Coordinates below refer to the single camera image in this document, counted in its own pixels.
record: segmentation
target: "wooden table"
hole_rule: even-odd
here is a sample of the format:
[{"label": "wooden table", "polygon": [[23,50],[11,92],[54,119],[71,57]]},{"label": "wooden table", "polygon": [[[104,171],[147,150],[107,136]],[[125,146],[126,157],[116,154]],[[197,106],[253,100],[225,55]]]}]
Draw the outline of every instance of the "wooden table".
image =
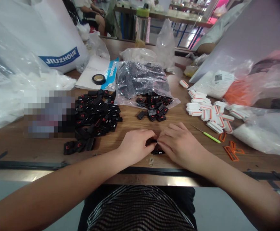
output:
[{"label": "wooden table", "polygon": [[201,7],[201,9],[197,8],[197,7],[189,7],[189,6],[181,6],[181,5],[178,5],[178,4],[170,4],[170,7],[173,7],[173,8],[177,8],[179,10],[190,10],[190,12],[194,12],[194,13],[202,13],[204,12],[204,9]]},{"label": "wooden table", "polygon": [[[134,47],[134,43],[127,41],[119,41],[115,39],[103,38],[109,50],[111,59],[115,59],[119,52],[129,47]],[[171,88],[173,97],[178,98],[181,103],[170,109],[167,113],[167,120],[162,122],[150,122],[148,118],[138,120],[136,115],[141,111],[139,108],[120,106],[121,117],[123,122],[118,124],[114,133],[109,133],[103,137],[96,138],[96,146],[92,151],[84,151],[82,153],[75,153],[70,156],[63,155],[63,144],[71,139],[25,139],[23,137],[25,122],[20,119],[8,126],[0,129],[0,168],[15,168],[15,169],[48,169],[55,170],[64,167],[67,164],[72,164],[83,159],[100,155],[117,148],[123,140],[125,134],[134,129],[152,129],[156,134],[166,128],[170,123],[183,122],[198,141],[210,152],[229,163],[240,171],[246,172],[248,169],[252,170],[251,174],[260,172],[256,177],[260,179],[268,177],[267,173],[272,170],[280,174],[280,156],[268,155],[252,149],[245,145],[232,135],[227,135],[225,143],[217,144],[201,132],[196,130],[191,125],[208,132],[214,137],[218,137],[216,133],[210,130],[205,122],[199,117],[191,117],[186,112],[186,103],[190,102],[188,91],[183,89],[178,82],[188,79],[183,76],[182,70],[176,68],[175,75],[168,75],[168,82]],[[67,73],[68,76],[79,78],[80,73],[76,70]],[[75,96],[86,93],[86,90],[73,90]],[[236,142],[238,148],[245,151],[245,155],[239,155],[240,161],[233,162],[223,149],[232,140]],[[150,166],[151,158],[153,158],[153,165]],[[140,162],[128,168],[123,173],[134,174],[157,174],[157,175],[171,175],[171,176],[190,176],[196,175],[181,170],[181,167],[173,163],[167,155],[153,156],[149,154]],[[124,179],[119,179],[119,182],[125,182]]]},{"label": "wooden table", "polygon": [[[122,7],[120,2],[116,4],[115,11],[134,14],[134,15],[136,15],[137,13],[136,9],[130,8],[130,6],[128,5],[124,5],[124,7]],[[168,18],[170,21],[184,23],[184,24],[191,24],[191,25],[206,27],[206,28],[211,28],[213,26],[213,24],[208,22],[208,20],[203,16],[177,11],[177,10],[169,10],[168,12],[157,12],[151,10],[149,16],[151,18],[156,18],[159,20],[165,20]]]}]

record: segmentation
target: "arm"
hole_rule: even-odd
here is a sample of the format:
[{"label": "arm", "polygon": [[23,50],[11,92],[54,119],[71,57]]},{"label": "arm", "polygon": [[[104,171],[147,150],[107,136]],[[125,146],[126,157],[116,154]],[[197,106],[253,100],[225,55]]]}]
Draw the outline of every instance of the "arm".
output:
[{"label": "arm", "polygon": [[104,14],[105,14],[104,10],[99,9],[99,8],[98,8],[97,6],[95,6],[93,3],[91,4],[91,8],[92,8],[94,11],[100,13],[101,15],[104,15]]},{"label": "arm", "polygon": [[259,230],[280,230],[280,195],[208,152],[179,123],[161,132],[158,144],[182,167],[226,191]]},{"label": "arm", "polygon": [[48,174],[0,201],[0,230],[43,230],[84,200],[104,181],[147,156],[153,131],[126,134],[116,150]]}]

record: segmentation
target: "black tape roll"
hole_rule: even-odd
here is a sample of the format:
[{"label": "black tape roll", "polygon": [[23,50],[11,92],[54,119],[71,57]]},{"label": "black tape roll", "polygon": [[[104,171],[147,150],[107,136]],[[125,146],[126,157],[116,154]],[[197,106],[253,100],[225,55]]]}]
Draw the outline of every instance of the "black tape roll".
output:
[{"label": "black tape roll", "polygon": [[106,82],[106,78],[102,74],[97,74],[92,77],[94,84],[103,85]]}]

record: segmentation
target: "hand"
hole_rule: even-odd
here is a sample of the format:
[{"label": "hand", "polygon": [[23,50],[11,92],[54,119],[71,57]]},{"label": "hand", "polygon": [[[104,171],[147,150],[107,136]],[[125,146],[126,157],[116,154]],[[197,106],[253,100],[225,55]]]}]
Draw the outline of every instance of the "hand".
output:
[{"label": "hand", "polygon": [[157,139],[157,135],[152,130],[140,129],[127,132],[117,151],[125,156],[124,159],[129,162],[129,166],[136,164],[154,150],[157,143],[145,146],[150,138]]},{"label": "hand", "polygon": [[183,123],[169,124],[157,139],[158,144],[172,161],[194,173],[203,175],[207,163],[214,159]]}]

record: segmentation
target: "table leg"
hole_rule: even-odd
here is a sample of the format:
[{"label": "table leg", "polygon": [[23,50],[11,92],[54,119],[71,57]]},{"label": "table leg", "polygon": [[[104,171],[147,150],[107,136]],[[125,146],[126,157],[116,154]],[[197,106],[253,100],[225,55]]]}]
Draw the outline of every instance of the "table leg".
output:
[{"label": "table leg", "polygon": [[195,42],[197,41],[198,37],[200,36],[200,33],[202,32],[203,27],[201,27],[201,29],[199,30],[198,34],[196,35],[195,39],[193,40],[193,43],[191,45],[191,47],[189,48],[191,50],[191,48],[194,46]]},{"label": "table leg", "polygon": [[176,32],[176,36],[175,36],[176,38],[177,38],[177,34],[179,33],[179,29],[181,28],[181,26],[182,26],[182,24],[180,23],[180,24],[179,24],[178,31]]},{"label": "table leg", "polygon": [[188,49],[191,49],[191,48],[190,48],[191,43],[193,42],[193,40],[194,40],[194,38],[195,38],[196,34],[198,33],[199,29],[200,29],[200,27],[198,27],[198,29],[197,29],[197,31],[195,32],[195,34],[194,34],[194,36],[193,36],[192,40],[190,41],[190,44],[189,44],[189,46],[188,46]]},{"label": "table leg", "polygon": [[121,12],[121,31],[122,31],[122,38],[124,39],[124,23],[123,23],[123,13]]},{"label": "table leg", "polygon": [[184,31],[183,31],[183,33],[182,33],[181,39],[179,40],[179,43],[178,43],[177,47],[179,47],[179,44],[180,44],[181,41],[182,41],[182,38],[183,38],[183,36],[184,36],[184,34],[185,34],[185,32],[186,32],[187,26],[188,26],[188,24],[186,24],[186,26],[185,26],[185,29],[184,29]]}]

